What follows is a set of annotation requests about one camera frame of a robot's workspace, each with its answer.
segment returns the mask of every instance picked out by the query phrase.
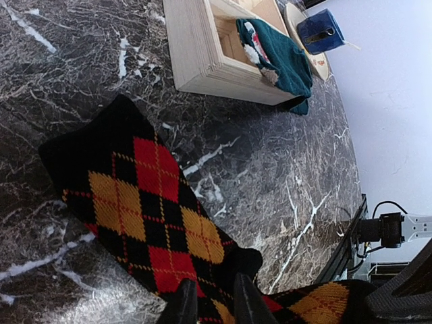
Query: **white object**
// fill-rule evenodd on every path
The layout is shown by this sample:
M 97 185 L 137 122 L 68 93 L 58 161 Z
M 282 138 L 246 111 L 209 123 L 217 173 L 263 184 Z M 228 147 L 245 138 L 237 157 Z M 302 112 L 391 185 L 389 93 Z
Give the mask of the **white object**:
M 402 235 L 405 242 L 411 242 L 419 238 L 432 238 L 432 216 L 404 215 L 402 222 Z
M 362 48 L 360 46 L 357 46 L 355 44 L 352 44 L 350 42 L 347 42 L 346 40 L 344 40 L 345 45 L 348 45 L 349 47 L 352 47 L 353 49 L 356 49 L 357 51 L 361 51 Z
M 309 60 L 309 66 L 312 73 L 322 80 L 326 81 L 330 77 L 330 67 L 327 57 L 324 53 L 318 55 L 310 54 L 303 46 L 300 37 L 297 34 L 297 25 L 304 21 L 307 17 L 295 5 L 288 3 L 285 7 L 283 15 L 286 27 L 290 33 L 292 40 L 301 48 L 304 49 Z
M 259 64 L 259 55 L 255 49 L 249 44 L 244 45 L 244 51 L 246 52 L 246 56 L 253 64 Z

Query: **white marble vein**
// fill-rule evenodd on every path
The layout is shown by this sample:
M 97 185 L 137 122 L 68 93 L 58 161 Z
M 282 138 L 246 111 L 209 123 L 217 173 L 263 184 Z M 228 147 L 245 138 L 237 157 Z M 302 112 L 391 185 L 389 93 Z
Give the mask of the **white marble vein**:
M 198 160 L 198 163 L 195 163 L 194 165 L 191 165 L 190 167 L 187 167 L 185 170 L 183 170 L 184 176 L 187 177 L 190 174 L 197 172 L 208 160 L 211 160 L 213 157 L 220 154 L 225 147 L 232 147 L 239 138 L 240 137 L 237 137 L 235 140 L 228 142 L 227 144 L 220 144 L 219 147 L 216 148 L 213 152 L 207 153 L 206 155 L 202 156 Z
M 242 176 L 245 176 L 247 173 L 249 172 L 249 170 L 244 170 L 244 171 L 242 171 L 242 172 L 240 172 L 237 176 L 236 176 L 236 179 L 234 179 L 234 181 L 237 181 L 237 183 L 238 184 L 240 184 L 240 178 L 242 177 Z
M 161 80 L 161 77 L 160 76 L 155 76 L 155 79 L 152 81 L 152 82 L 150 82 L 150 85 L 151 86 L 154 86 L 156 83 L 158 83 L 159 81 Z
M 1 301 L 9 306 L 12 306 L 15 302 L 16 296 L 0 294 Z
M 197 198 L 204 198 L 204 196 L 201 194 L 201 189 L 203 189 L 203 182 L 206 180 L 206 178 L 203 178 L 198 181 L 198 184 L 196 185 L 196 188 L 194 190 L 194 194 Z
M 40 10 L 37 9 L 37 8 L 36 9 L 30 9 L 28 11 L 25 11 L 24 13 L 25 14 L 30 14 L 32 16 L 39 17 L 40 19 L 46 20 L 46 21 L 48 21 L 48 22 L 50 22 L 50 23 L 52 23 L 52 24 L 54 24 L 56 26 L 59 26 L 59 27 L 62 27 L 62 28 L 68 29 L 68 30 L 74 30 L 75 29 L 75 28 L 72 28 L 72 27 L 69 27 L 69 26 L 65 26 L 63 24 L 59 24 L 57 22 L 54 22 L 51 19 L 48 19 L 47 17 L 42 16 Z
M 220 209 L 220 210 L 218 210 L 217 212 L 216 212 L 216 214 L 214 214 L 214 216 L 213 216 L 213 218 L 216 218 L 216 217 L 225 217 L 225 215 L 222 215 L 222 214 L 226 214 L 227 213 L 227 204 L 225 203 L 225 204 L 223 204 L 223 207 Z
M 27 35 L 32 36 L 36 41 L 44 44 L 51 53 L 57 52 L 57 49 L 45 37 L 39 34 L 33 27 L 30 27 L 24 19 L 19 18 L 14 10 L 6 5 L 4 0 L 0 0 L 0 5 L 6 9 L 12 21 L 16 22 L 19 27 L 24 29 Z
M 150 72 L 152 72 L 155 68 L 157 68 L 158 66 L 156 65 L 156 64 L 154 64 L 154 63 L 150 63 L 149 65 L 148 65 L 148 67 L 150 68 Z
M 285 185 L 286 185 L 286 191 L 288 193 L 288 200 L 290 201 L 292 211 L 294 212 L 294 228 L 297 230 L 298 229 L 297 206 L 294 206 L 294 202 L 292 201 L 290 187 L 288 186 L 287 179 L 285 179 Z
M 7 269 L 4 272 L 0 272 L 0 281 L 3 281 L 4 279 L 10 278 L 10 277 L 16 277 L 17 275 L 21 275 L 23 273 L 26 273 L 30 270 L 33 270 L 35 268 L 42 267 L 43 265 L 47 265 L 48 263 L 55 261 L 59 258 L 61 258 L 67 251 L 69 251 L 72 248 L 75 248 L 78 246 L 81 242 L 90 242 L 94 240 L 95 236 L 92 233 L 88 233 L 85 235 L 82 235 L 78 241 L 76 242 L 69 242 L 68 244 L 62 246 L 56 253 L 47 255 L 45 258 L 41 260 L 36 261 L 28 261 L 24 263 L 23 265 L 14 265 L 12 264 L 9 269 Z
M 342 132 L 342 134 L 334 134 L 333 136 L 337 137 L 337 139 L 342 139 L 346 133 L 346 131 L 348 130 L 348 127 L 344 129 L 344 131 Z
M 149 61 L 149 58 L 142 53 L 139 53 L 138 56 L 139 56 L 139 58 L 141 58 L 141 60 L 140 59 L 138 60 L 139 66 L 143 66 L 145 63 L 147 63 Z
M 282 268 L 281 268 L 279 274 L 277 275 L 275 281 L 271 284 L 270 290 L 269 290 L 270 294 L 272 293 L 272 291 L 275 288 L 276 284 L 279 282 L 279 280 L 284 275 L 286 267 L 290 264 L 290 261 L 291 261 L 292 257 L 294 256 L 294 253 L 297 250 L 298 244 L 300 243 L 300 239 L 303 237 L 303 235 L 305 235 L 307 233 L 307 231 L 310 228 L 313 229 L 313 221 L 314 221 L 315 215 L 317 214 L 318 209 L 320 209 L 320 207 L 323 205 L 323 203 L 325 202 L 325 200 L 327 199 L 327 197 L 329 195 L 330 195 L 330 192 L 324 196 L 324 198 L 321 200 L 321 202 L 317 206 L 314 205 L 314 203 L 313 203 L 312 198 L 310 197 L 310 195 L 307 195 L 308 196 L 308 200 L 309 200 L 310 204 L 312 205 L 312 211 L 310 213 L 309 222 L 306 224 L 306 226 L 304 226 L 303 230 L 297 235 L 297 237 L 295 237 L 292 240 L 292 243 L 291 243 L 291 246 L 290 246 L 290 248 L 291 248 L 290 254 L 288 255 L 288 258 L 286 259 L 286 261 L 283 263 Z
M 31 89 L 29 90 L 29 93 L 33 97 L 33 99 L 42 101 L 43 103 L 46 103 L 46 104 L 52 106 L 52 108 L 55 108 L 55 109 L 61 111 L 62 113 L 73 115 L 77 119 L 82 120 L 83 122 L 85 122 L 85 119 L 82 119 L 81 116 L 80 116 L 80 114 L 75 109 L 69 109 L 68 110 L 68 109 L 63 108 L 61 105 L 55 104 L 55 102 L 53 100 L 48 100 L 48 99 L 45 99 L 45 98 L 39 98 L 39 97 L 37 97 L 34 94 L 34 92 Z
M 126 47 L 129 46 L 129 45 L 130 44 L 129 44 L 128 39 L 126 38 L 126 36 L 120 39 L 120 48 L 121 49 L 126 49 Z
M 119 79 L 124 78 L 126 73 L 126 50 L 121 49 L 119 55 Z
M 66 271 L 61 269 L 56 269 L 58 272 L 60 272 L 62 275 L 68 277 L 71 279 L 75 284 L 80 286 L 82 289 L 94 291 L 95 289 L 93 287 L 90 287 L 89 285 L 86 285 L 84 282 L 82 282 L 82 278 L 80 275 L 73 271 Z
M 166 130 L 173 130 L 174 127 L 171 125 L 168 125 L 167 123 L 162 123 L 162 127 L 165 128 Z
M 50 237 L 54 233 L 54 225 L 50 225 L 47 228 L 45 228 L 45 231 L 47 231 L 47 237 Z
M 162 24 L 165 25 L 165 17 L 163 17 L 161 14 L 157 13 L 155 10 L 152 10 L 150 12 L 150 16 L 158 21 L 160 21 Z
M 142 78 L 142 74 L 141 74 L 141 71 L 140 71 L 139 69 L 135 69 L 135 70 L 134 70 L 134 74 L 135 74 L 136 76 L 139 76 L 140 78 Z
M 35 208 L 32 210 L 32 212 L 31 212 L 29 215 L 27 215 L 27 216 L 34 217 L 34 216 L 38 215 L 39 212 L 40 212 L 42 209 L 44 209 L 44 208 L 45 208 L 47 205 L 49 205 L 49 204 L 52 204 L 53 206 L 58 207 L 59 210 L 65 209 L 65 208 L 67 207 L 67 205 L 66 205 L 63 201 L 61 201 L 61 200 L 59 200 L 59 199 L 46 200 L 46 201 L 44 201 L 43 203 L 41 203 L 39 206 L 35 207 Z M 1 220 L 2 223 L 3 223 L 3 224 L 6 223 L 6 221 L 7 221 L 10 217 L 16 215 L 17 213 L 21 213 L 21 212 L 22 212 L 22 208 L 17 208 L 17 209 L 15 209 L 14 211 L 11 211 L 10 213 L 8 213 L 8 214 L 7 214 L 7 215 L 6 215 L 6 216 Z
M 211 181 L 214 190 L 207 192 L 207 198 L 209 199 L 210 202 L 216 200 L 217 202 L 222 203 L 223 196 L 222 196 L 221 188 L 215 183 L 215 180 L 213 180 L 213 176 L 211 175 L 211 173 L 209 173 L 209 179 Z

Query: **red and yellow argyle sock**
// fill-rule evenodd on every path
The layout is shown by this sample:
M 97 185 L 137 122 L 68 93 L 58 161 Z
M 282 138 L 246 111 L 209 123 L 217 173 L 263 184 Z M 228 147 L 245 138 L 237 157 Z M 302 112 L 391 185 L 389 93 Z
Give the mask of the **red and yellow argyle sock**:
M 209 219 L 133 102 L 118 96 L 87 126 L 41 145 L 39 155 L 70 210 L 140 284 L 169 301 L 183 279 L 192 279 L 200 322 L 234 323 L 236 274 L 253 279 L 261 254 L 240 248 Z M 263 298 L 280 323 L 338 323 L 350 314 L 356 285 Z

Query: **black marble floor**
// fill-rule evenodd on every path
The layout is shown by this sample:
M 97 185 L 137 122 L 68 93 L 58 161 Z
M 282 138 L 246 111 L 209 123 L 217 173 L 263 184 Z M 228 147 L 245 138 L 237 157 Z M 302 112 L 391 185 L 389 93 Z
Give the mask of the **black marble floor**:
M 259 285 L 311 283 L 361 201 L 333 78 L 310 113 L 175 90 L 161 0 L 0 0 L 0 323 L 154 323 L 164 304 L 56 197 L 37 155 L 118 93 L 155 125 L 214 222 L 263 253 Z

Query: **wooden box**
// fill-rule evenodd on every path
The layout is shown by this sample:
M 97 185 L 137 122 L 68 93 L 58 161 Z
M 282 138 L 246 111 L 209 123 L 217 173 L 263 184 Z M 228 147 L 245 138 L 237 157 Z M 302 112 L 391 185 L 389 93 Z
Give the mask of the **wooden box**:
M 235 19 L 261 18 L 288 35 L 274 0 L 163 0 L 175 87 L 276 105 L 284 92 L 247 59 Z

